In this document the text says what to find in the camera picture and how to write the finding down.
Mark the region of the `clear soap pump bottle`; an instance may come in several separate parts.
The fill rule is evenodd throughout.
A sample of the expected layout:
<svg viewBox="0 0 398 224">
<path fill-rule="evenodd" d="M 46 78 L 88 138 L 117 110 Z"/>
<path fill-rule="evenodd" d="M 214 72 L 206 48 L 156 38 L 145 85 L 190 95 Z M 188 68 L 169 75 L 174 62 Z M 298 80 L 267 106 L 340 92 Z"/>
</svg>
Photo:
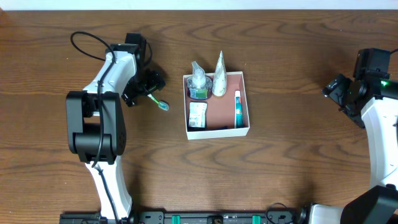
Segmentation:
<svg viewBox="0 0 398 224">
<path fill-rule="evenodd" d="M 193 100 L 207 100 L 211 97 L 213 80 L 196 61 L 192 62 L 193 74 L 187 78 L 188 96 Z"/>
</svg>

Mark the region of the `white lotion tube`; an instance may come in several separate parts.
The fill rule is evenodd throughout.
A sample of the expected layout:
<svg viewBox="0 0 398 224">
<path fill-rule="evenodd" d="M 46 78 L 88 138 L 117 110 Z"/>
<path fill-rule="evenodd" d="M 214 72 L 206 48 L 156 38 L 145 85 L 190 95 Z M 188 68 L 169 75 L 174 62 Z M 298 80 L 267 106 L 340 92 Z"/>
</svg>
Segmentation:
<svg viewBox="0 0 398 224">
<path fill-rule="evenodd" d="M 223 95 L 225 95 L 227 90 L 227 82 L 228 79 L 226 67 L 224 64 L 224 55 L 223 51 L 221 51 L 217 61 L 215 74 L 213 76 L 212 94 L 217 97 L 222 97 Z"/>
</svg>

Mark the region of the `green and white small box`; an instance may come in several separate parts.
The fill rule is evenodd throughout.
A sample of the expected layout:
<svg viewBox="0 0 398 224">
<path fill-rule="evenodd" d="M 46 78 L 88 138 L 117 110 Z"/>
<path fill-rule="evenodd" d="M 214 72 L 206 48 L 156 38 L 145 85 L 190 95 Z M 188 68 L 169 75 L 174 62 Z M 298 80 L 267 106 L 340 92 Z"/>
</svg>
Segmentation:
<svg viewBox="0 0 398 224">
<path fill-rule="evenodd" d="M 190 102 L 188 126 L 190 128 L 205 128 L 207 103 Z"/>
</svg>

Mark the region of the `blue razor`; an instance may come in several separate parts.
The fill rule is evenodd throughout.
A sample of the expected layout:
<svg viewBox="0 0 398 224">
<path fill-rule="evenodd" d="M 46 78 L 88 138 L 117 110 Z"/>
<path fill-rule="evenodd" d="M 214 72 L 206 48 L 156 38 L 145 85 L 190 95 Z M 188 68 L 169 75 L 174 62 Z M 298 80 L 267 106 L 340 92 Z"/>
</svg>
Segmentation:
<svg viewBox="0 0 398 224">
<path fill-rule="evenodd" d="M 219 131 L 219 130 L 225 130 L 228 128 L 229 127 L 227 127 L 227 126 L 222 126 L 222 127 L 217 127 L 217 128 L 212 127 L 212 128 L 206 128 L 205 131 Z"/>
</svg>

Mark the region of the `green toothbrush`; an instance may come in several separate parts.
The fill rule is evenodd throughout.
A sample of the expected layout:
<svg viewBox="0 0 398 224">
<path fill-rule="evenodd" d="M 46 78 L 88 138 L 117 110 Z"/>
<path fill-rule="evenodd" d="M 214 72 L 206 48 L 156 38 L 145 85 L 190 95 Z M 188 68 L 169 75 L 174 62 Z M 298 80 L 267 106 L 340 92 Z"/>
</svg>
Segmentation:
<svg viewBox="0 0 398 224">
<path fill-rule="evenodd" d="M 155 96 L 153 96 L 152 94 L 148 94 L 148 97 L 149 97 L 151 100 L 153 100 L 153 101 L 157 104 L 157 106 L 158 106 L 160 109 L 162 109 L 162 110 L 164 110 L 164 111 L 168 111 L 168 110 L 169 110 L 170 106 L 169 106 L 169 104 L 168 104 L 167 102 L 162 101 L 162 100 L 158 100 L 158 99 L 157 99 Z"/>
</svg>

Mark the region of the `white green toothpaste tube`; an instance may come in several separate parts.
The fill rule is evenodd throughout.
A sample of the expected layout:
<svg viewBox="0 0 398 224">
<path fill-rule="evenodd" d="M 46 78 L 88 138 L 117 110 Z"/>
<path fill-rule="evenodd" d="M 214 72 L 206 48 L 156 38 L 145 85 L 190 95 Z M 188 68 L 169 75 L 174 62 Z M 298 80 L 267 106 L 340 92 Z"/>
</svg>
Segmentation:
<svg viewBox="0 0 398 224">
<path fill-rule="evenodd" d="M 235 128 L 242 128 L 244 126 L 243 123 L 243 109 L 241 104 L 241 92 L 236 90 L 234 93 L 234 102 L 235 102 Z"/>
</svg>

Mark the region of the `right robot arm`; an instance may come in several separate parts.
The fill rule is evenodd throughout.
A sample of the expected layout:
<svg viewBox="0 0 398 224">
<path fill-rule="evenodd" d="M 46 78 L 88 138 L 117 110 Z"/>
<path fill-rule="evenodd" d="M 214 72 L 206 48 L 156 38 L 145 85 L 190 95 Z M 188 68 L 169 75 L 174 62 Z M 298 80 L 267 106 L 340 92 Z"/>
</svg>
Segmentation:
<svg viewBox="0 0 398 224">
<path fill-rule="evenodd" d="M 393 53 L 361 49 L 353 78 L 338 75 L 322 91 L 366 130 L 371 164 L 369 190 L 344 207 L 313 204 L 294 223 L 388 223 L 397 210 L 397 82 L 388 72 Z"/>
</svg>

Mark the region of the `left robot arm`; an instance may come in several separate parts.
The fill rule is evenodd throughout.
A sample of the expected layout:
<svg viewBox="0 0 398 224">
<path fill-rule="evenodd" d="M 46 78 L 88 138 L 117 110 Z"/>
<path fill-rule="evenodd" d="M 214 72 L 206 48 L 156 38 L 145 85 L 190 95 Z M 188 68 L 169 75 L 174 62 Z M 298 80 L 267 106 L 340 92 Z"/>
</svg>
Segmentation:
<svg viewBox="0 0 398 224">
<path fill-rule="evenodd" d="M 121 158 L 127 132 L 122 103 L 153 97 L 165 81 L 147 66 L 151 46 L 140 33 L 128 33 L 122 44 L 106 44 L 104 65 L 94 80 L 66 97 L 68 147 L 90 171 L 101 202 L 96 213 L 64 213 L 60 223 L 138 223 L 124 181 Z"/>
</svg>

